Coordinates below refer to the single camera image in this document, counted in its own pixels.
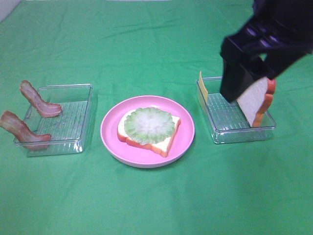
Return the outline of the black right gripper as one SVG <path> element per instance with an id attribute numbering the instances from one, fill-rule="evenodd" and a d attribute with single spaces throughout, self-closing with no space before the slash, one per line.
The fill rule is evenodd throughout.
<path id="1" fill-rule="evenodd" d="M 256 0 L 252 17 L 221 46 L 221 95 L 235 101 L 257 80 L 273 79 L 313 51 L 311 0 Z"/>

